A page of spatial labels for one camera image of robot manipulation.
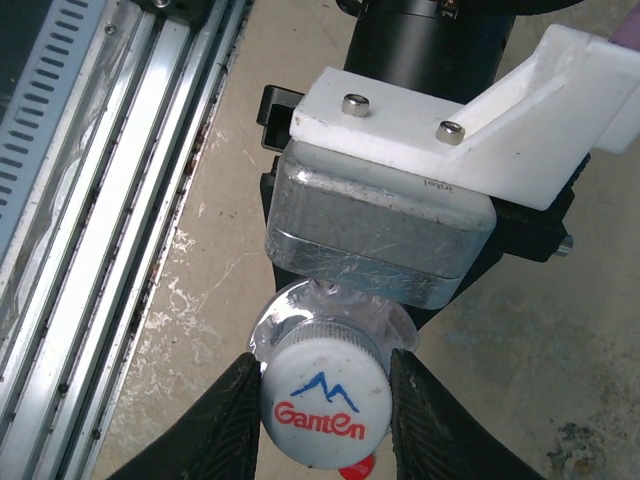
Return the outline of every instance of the metal block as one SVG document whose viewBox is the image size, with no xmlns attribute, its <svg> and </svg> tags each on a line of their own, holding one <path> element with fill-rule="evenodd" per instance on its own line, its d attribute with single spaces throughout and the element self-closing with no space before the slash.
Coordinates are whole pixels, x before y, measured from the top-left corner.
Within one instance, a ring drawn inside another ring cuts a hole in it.
<svg viewBox="0 0 640 480">
<path fill-rule="evenodd" d="M 437 309 L 495 224 L 486 195 L 290 142 L 278 166 L 267 253 L 301 275 Z"/>
</svg>

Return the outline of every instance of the hex socket screw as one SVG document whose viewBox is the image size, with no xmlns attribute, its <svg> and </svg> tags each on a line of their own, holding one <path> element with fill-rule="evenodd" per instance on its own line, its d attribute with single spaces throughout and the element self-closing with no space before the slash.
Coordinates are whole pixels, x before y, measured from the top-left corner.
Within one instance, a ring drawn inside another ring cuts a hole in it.
<svg viewBox="0 0 640 480">
<path fill-rule="evenodd" d="M 465 136 L 464 127 L 456 122 L 445 120 L 440 123 L 436 138 L 447 145 L 460 145 Z"/>
<path fill-rule="evenodd" d="M 352 117 L 366 117 L 369 113 L 369 99 L 357 93 L 345 95 L 342 99 L 342 113 Z"/>
<path fill-rule="evenodd" d="M 118 27 L 116 27 L 113 23 L 107 23 L 104 27 L 104 33 L 106 33 L 110 37 L 113 37 L 116 33 L 118 33 Z"/>
</svg>

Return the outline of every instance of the concrete floor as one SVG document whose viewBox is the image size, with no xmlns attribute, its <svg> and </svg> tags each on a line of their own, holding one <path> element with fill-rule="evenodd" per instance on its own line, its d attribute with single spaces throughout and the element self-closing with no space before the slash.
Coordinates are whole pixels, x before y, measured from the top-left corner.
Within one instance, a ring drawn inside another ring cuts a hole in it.
<svg viewBox="0 0 640 480">
<path fill-rule="evenodd" d="M 587 0 L 519 19 L 502 71 L 549 23 L 606 36 L 635 3 Z M 325 66 L 341 66 L 352 28 L 330 0 L 257 0 L 94 478 L 164 432 L 245 348 L 273 294 L 258 191 L 273 158 L 255 125 L 262 89 L 306 91 Z M 638 155 L 640 143 L 621 158 L 595 155 L 566 222 L 568 258 L 505 259 L 421 332 L 420 358 L 548 478 L 638 478 Z M 584 457 L 589 466 L 574 468 Z M 387 439 L 370 478 L 394 470 Z M 263 435 L 256 478 L 339 476 L 294 464 Z"/>
</svg>

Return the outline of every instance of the red logo text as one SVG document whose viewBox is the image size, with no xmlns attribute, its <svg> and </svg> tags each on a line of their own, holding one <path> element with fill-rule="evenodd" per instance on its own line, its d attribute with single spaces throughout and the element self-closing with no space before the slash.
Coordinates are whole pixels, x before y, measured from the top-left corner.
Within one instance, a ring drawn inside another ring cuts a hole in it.
<svg viewBox="0 0 640 480">
<path fill-rule="evenodd" d="M 296 412 L 294 406 L 289 402 L 280 402 L 276 405 L 275 416 L 278 422 L 283 425 L 291 425 L 305 430 L 315 430 L 327 434 L 338 435 L 339 437 L 350 436 L 354 439 L 364 440 L 365 426 L 359 423 L 351 423 L 351 416 L 346 413 L 336 413 L 329 415 L 309 415 Z"/>
</svg>

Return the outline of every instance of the floor stain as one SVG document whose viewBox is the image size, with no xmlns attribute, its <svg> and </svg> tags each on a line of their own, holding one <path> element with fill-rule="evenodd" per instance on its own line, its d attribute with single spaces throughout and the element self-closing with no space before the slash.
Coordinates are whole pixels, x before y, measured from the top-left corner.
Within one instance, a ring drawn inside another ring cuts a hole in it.
<svg viewBox="0 0 640 480">
<path fill-rule="evenodd" d="M 604 478 L 604 436 L 590 427 L 567 423 L 558 429 L 555 447 L 547 453 L 551 461 L 549 480 L 596 480 Z"/>
</svg>

